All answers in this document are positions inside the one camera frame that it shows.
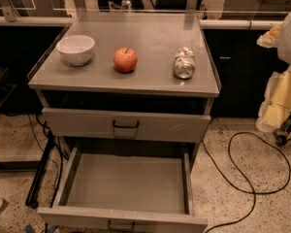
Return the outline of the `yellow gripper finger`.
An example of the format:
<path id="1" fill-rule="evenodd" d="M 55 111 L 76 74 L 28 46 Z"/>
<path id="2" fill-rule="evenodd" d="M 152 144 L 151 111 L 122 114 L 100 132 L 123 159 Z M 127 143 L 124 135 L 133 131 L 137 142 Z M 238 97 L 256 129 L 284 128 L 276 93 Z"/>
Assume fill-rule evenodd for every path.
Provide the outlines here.
<path id="1" fill-rule="evenodd" d="M 266 49 L 276 48 L 283 23 L 279 23 L 261 35 L 257 40 L 257 45 Z"/>
<path id="2" fill-rule="evenodd" d="M 273 72 L 268 80 L 256 120 L 262 132 L 274 132 L 291 115 L 291 65 L 283 73 Z"/>

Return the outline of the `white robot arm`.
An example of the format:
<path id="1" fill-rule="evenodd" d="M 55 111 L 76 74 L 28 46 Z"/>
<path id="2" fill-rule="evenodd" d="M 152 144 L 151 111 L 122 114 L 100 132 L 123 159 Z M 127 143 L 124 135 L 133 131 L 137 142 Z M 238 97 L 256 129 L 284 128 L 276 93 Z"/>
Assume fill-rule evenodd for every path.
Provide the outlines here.
<path id="1" fill-rule="evenodd" d="M 256 120 L 260 131 L 274 132 L 291 115 L 291 12 L 283 22 L 260 36 L 257 45 L 277 48 L 278 58 L 288 64 L 282 74 L 273 72 L 269 78 Z"/>

